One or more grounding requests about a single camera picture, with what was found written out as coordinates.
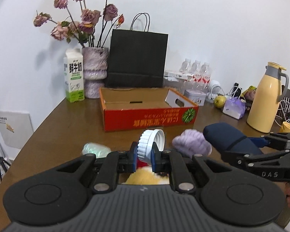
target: vase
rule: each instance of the vase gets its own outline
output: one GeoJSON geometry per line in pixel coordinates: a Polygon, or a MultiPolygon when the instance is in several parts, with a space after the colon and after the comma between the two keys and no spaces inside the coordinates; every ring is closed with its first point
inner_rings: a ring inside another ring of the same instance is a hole
{"type": "Polygon", "coordinates": [[[107,77],[106,47],[84,47],[84,83],[85,97],[99,98],[99,88],[104,86],[103,79],[107,77]]]}

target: thermos handle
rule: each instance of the thermos handle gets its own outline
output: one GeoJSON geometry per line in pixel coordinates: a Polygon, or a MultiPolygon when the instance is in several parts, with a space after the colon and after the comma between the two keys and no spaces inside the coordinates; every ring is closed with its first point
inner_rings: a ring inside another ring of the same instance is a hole
{"type": "Polygon", "coordinates": [[[282,92],[282,94],[280,96],[278,96],[277,98],[277,101],[280,102],[285,96],[286,96],[286,93],[287,93],[287,90],[288,90],[288,86],[289,86],[289,77],[287,74],[285,73],[282,73],[281,69],[279,69],[279,75],[283,76],[286,78],[286,84],[285,84],[285,88],[284,88],[284,91],[282,92]]]}

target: thermos lid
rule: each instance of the thermos lid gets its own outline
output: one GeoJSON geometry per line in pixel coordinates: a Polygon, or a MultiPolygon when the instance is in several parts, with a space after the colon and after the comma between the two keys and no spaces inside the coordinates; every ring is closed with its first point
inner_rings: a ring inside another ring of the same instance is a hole
{"type": "Polygon", "coordinates": [[[274,67],[276,69],[287,70],[286,68],[280,66],[279,64],[273,63],[273,62],[268,62],[268,66],[274,67]]]}

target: metal screw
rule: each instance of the metal screw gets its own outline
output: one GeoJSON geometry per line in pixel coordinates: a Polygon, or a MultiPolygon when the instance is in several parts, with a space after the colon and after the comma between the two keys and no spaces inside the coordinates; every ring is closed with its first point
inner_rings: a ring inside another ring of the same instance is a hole
{"type": "Polygon", "coordinates": [[[98,183],[93,187],[97,191],[107,191],[109,189],[109,185],[106,183],[98,183]]]}
{"type": "Polygon", "coordinates": [[[183,191],[189,191],[194,188],[194,185],[188,182],[184,182],[178,185],[178,188],[183,191]]]}

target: green label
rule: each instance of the green label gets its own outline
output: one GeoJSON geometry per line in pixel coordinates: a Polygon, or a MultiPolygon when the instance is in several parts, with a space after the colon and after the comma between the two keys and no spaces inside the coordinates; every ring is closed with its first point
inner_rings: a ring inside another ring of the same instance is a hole
{"type": "Polygon", "coordinates": [[[79,77],[73,77],[73,78],[71,78],[71,80],[76,80],[76,79],[80,79],[80,78],[82,78],[81,76],[79,76],[79,77]]]}
{"type": "Polygon", "coordinates": [[[66,97],[71,103],[75,101],[82,101],[85,99],[84,90],[76,90],[72,92],[66,91],[66,97]]]}

